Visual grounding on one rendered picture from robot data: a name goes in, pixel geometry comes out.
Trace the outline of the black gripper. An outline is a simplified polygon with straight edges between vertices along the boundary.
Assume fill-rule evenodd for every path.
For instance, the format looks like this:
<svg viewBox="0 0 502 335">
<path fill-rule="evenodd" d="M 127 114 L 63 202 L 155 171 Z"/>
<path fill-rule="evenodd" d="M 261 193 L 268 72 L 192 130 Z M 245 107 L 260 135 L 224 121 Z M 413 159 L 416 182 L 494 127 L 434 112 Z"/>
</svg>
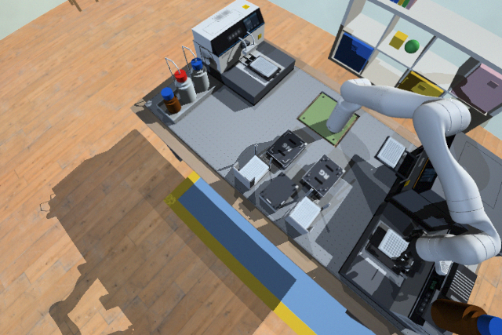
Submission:
<svg viewBox="0 0 502 335">
<path fill-rule="evenodd" d="M 411 264 L 415 260 L 425 261 L 418 255 L 417 250 L 416 250 L 416 242 L 417 242 L 417 239 L 421 235 L 429 235 L 429 234 L 426 231 L 424 231 L 423 229 L 420 229 L 420 230 L 412 230 L 411 235 L 407 235 L 405 237 L 402 237 L 407 242 L 410 241 L 409 245 L 407 246 L 406 250 L 401 253 L 401 256 L 391 258 L 392 261 L 395 263 L 395 265 L 398 268 L 400 268 L 401 270 L 412 269 L 413 266 Z M 401 259 L 404 259 L 404 261 L 402 261 Z M 398 262 L 396 262 L 396 261 L 398 261 Z"/>
</svg>

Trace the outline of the brown bottle body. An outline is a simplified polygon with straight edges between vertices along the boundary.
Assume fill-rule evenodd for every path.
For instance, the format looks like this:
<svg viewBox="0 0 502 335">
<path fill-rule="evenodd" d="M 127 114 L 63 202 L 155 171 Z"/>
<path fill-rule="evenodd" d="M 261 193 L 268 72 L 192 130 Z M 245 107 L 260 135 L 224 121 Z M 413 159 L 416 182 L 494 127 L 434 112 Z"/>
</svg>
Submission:
<svg viewBox="0 0 502 335">
<path fill-rule="evenodd" d="M 487 314 L 479 306 L 440 298 L 431 306 L 431 317 L 441 329 L 458 335 L 473 335 L 466 321 L 470 311 L 482 311 Z"/>
</svg>

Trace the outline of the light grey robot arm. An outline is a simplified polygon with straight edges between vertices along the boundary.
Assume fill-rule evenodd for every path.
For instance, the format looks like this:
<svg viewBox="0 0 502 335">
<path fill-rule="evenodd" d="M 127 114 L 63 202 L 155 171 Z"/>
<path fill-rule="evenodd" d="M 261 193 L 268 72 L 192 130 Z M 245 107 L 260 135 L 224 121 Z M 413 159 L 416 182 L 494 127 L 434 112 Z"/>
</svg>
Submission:
<svg viewBox="0 0 502 335">
<path fill-rule="evenodd" d="M 420 236 L 416 242 L 418 255 L 425 261 L 434 261 L 439 275 L 447 274 L 451 262 L 475 265 L 495 257 L 501 249 L 500 236 L 484 211 L 476 183 L 451 155 L 446 143 L 446 137 L 469 126 L 471 114 L 467 107 L 454 99 L 371 86 L 366 78 L 345 81 L 340 94 L 326 122 L 333 133 L 341 132 L 362 106 L 388 117 L 413 119 L 417 136 L 442 185 L 451 218 L 468 226 L 468 231 L 456 236 Z"/>
</svg>

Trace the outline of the brown glass bottle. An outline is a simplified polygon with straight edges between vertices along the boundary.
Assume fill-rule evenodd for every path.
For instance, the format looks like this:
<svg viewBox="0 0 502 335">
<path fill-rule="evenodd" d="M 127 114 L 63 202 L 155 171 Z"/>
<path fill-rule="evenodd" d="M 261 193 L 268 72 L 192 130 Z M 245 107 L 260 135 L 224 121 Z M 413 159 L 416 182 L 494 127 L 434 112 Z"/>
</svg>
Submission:
<svg viewBox="0 0 502 335">
<path fill-rule="evenodd" d="M 169 111 L 171 114 L 176 114 L 176 113 L 178 113 L 178 112 L 180 111 L 180 109 L 181 109 L 181 106 L 180 106 L 180 102 L 179 102 L 179 100 L 177 99 L 176 95 L 174 95 L 174 96 L 175 96 L 175 101 L 174 101 L 173 103 L 171 103 L 171 104 L 168 104 L 168 103 L 166 103 L 166 101 L 165 101 L 165 100 L 163 100 L 163 101 L 164 101 L 164 103 L 165 103 L 165 105 L 166 105 L 166 107 L 167 107 L 167 109 L 168 109 L 168 111 Z"/>
</svg>

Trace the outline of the red bottle cap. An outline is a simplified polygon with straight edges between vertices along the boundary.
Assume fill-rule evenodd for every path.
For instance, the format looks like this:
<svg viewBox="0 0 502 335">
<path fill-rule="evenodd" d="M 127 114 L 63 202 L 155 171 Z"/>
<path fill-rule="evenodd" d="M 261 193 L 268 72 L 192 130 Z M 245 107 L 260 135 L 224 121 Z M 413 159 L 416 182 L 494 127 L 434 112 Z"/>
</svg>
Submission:
<svg viewBox="0 0 502 335">
<path fill-rule="evenodd" d="M 179 71 L 176 71 L 174 75 L 175 75 L 175 78 L 178 82 L 183 82 L 187 79 L 187 75 L 184 70 L 180 70 L 180 74 L 179 74 Z"/>
</svg>

